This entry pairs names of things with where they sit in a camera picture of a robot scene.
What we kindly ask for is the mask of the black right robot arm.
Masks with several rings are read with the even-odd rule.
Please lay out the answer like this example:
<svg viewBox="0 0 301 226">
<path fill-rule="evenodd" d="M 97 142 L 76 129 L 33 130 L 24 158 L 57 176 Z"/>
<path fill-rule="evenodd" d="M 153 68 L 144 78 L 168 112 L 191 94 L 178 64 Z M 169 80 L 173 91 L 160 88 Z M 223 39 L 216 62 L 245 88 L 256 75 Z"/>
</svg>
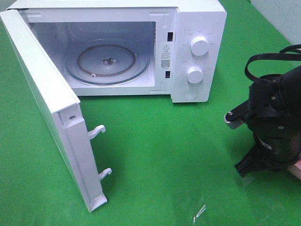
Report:
<svg viewBox="0 0 301 226">
<path fill-rule="evenodd" d="M 247 126 L 262 158 L 276 165 L 295 164 L 301 154 L 301 68 L 264 78 L 276 88 L 251 85 Z"/>
</svg>

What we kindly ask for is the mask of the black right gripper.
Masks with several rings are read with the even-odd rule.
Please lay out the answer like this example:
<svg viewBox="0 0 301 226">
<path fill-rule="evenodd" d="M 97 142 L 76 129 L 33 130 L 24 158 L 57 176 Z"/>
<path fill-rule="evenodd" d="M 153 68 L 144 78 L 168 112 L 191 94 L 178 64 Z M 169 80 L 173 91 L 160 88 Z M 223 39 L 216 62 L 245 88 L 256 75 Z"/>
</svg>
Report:
<svg viewBox="0 0 301 226">
<path fill-rule="evenodd" d="M 251 172 L 293 165 L 301 158 L 300 110 L 277 111 L 267 103 L 249 104 L 246 124 L 259 145 L 234 166 L 242 178 Z"/>
</svg>

